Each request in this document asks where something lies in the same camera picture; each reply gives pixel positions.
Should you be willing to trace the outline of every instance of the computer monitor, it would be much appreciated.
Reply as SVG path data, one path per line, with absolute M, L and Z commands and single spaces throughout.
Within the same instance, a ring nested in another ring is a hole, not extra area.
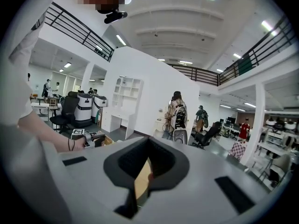
M 234 124 L 235 123 L 235 118 L 232 118 L 232 117 L 228 117 L 228 120 L 232 123 L 232 124 Z

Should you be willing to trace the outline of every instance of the white ceiling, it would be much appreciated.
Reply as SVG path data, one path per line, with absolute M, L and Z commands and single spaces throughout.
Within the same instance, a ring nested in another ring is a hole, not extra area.
M 275 82 L 265 85 L 266 90 L 266 110 L 287 110 L 290 108 L 299 108 L 299 72 L 293 73 L 289 77 L 284 77 Z M 255 86 L 221 95 L 221 104 L 234 108 L 244 109 L 246 111 L 255 110 L 253 107 L 244 103 L 256 104 Z
M 128 13 L 126 20 L 141 42 L 141 51 L 156 58 L 164 58 L 166 62 L 172 58 L 203 67 L 219 34 L 230 1 L 132 0 L 121 9 Z M 224 70 L 233 63 L 234 53 L 241 55 L 257 43 L 265 32 L 261 26 L 263 20 L 275 24 L 280 18 L 280 12 L 268 0 L 258 2 L 256 12 L 252 15 L 232 46 L 216 62 L 218 65 L 215 64 L 211 70 Z M 128 36 L 132 36 L 128 32 L 123 34 L 128 40 Z
M 50 42 L 38 39 L 32 51 L 30 63 L 52 71 L 59 72 L 63 69 L 62 74 L 82 78 L 88 61 Z M 67 63 L 71 63 L 71 66 L 65 68 Z M 103 79 L 105 75 L 105 70 L 94 66 L 91 79 Z

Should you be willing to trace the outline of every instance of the black camera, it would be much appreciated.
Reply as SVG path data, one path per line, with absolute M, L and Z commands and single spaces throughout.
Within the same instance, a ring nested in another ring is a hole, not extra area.
M 119 12 L 118 9 L 116 9 L 112 13 L 106 15 L 107 18 L 104 20 L 104 22 L 109 24 L 119 19 L 126 18 L 127 16 L 128 14 L 126 12 Z

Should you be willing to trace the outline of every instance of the railing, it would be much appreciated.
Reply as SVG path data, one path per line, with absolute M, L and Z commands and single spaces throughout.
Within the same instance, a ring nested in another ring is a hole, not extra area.
M 220 84 L 240 76 L 260 65 L 296 41 L 296 35 L 290 22 L 283 16 L 256 45 L 247 51 L 241 59 L 235 61 L 220 74 Z
M 46 24 L 68 35 L 90 50 L 110 61 L 114 52 L 102 38 L 61 6 L 52 2 L 46 13 Z
M 177 69 L 191 80 L 208 83 L 211 85 L 219 85 L 219 74 L 209 70 L 203 70 L 191 66 L 173 65 L 169 64 L 173 68 Z

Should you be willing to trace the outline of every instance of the ceiling light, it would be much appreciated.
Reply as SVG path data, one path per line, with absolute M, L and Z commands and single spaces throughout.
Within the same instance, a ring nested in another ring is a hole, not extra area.
M 121 37 L 120 37 L 119 35 L 116 35 L 116 37 L 118 38 L 118 40 L 120 40 L 120 42 L 121 42 L 124 46 L 126 46 L 126 43 L 121 39 Z
M 262 25 L 263 25 L 268 31 L 273 30 L 273 27 L 270 26 L 270 24 L 267 23 L 266 21 L 263 21 L 263 22 L 262 22 Z M 276 32 L 276 31 L 273 31 L 273 32 L 271 32 L 271 34 L 272 34 L 272 35 L 277 35 L 277 32 Z
M 181 63 L 185 63 L 185 64 L 193 64 L 192 62 L 185 62 L 185 61 L 179 61 Z
M 234 56 L 240 59 L 242 56 L 239 56 L 238 54 L 234 53 Z
M 256 108 L 256 106 L 255 105 L 252 105 L 252 104 L 249 104 L 249 103 L 244 103 L 245 105 L 249 105 L 249 106 L 251 106 L 251 107 L 253 107 L 253 108 Z
M 125 4 L 130 4 L 132 0 L 125 0 Z
M 99 49 L 100 51 L 102 51 L 103 49 L 101 47 L 99 47 L 98 45 L 96 45 L 96 48 Z
M 68 68 L 69 66 L 71 66 L 71 63 L 68 62 L 64 67 Z
M 228 109 L 231 109 L 231 107 L 226 106 L 226 105 L 220 105 L 220 106 L 225 107 L 225 108 L 228 108 Z

